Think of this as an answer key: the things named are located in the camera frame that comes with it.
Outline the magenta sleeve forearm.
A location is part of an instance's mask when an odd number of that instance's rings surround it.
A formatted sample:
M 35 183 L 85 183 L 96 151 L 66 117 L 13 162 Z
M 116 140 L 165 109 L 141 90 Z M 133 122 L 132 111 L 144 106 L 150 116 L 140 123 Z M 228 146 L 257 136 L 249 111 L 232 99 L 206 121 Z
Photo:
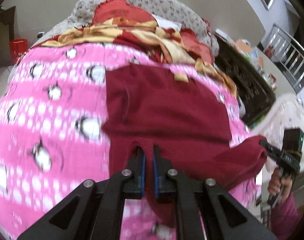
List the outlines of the magenta sleeve forearm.
M 300 221 L 293 194 L 271 211 L 271 230 L 277 239 L 287 239 Z

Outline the person right hand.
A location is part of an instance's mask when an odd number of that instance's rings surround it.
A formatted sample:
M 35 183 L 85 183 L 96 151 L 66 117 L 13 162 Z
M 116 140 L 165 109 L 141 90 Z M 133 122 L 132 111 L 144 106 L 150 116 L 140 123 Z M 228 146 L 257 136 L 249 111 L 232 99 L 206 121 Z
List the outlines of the person right hand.
M 281 178 L 280 169 L 276 168 L 271 175 L 271 180 L 268 184 L 268 192 L 272 196 L 279 194 L 278 203 L 283 203 L 289 197 L 292 189 L 293 180 L 290 177 Z

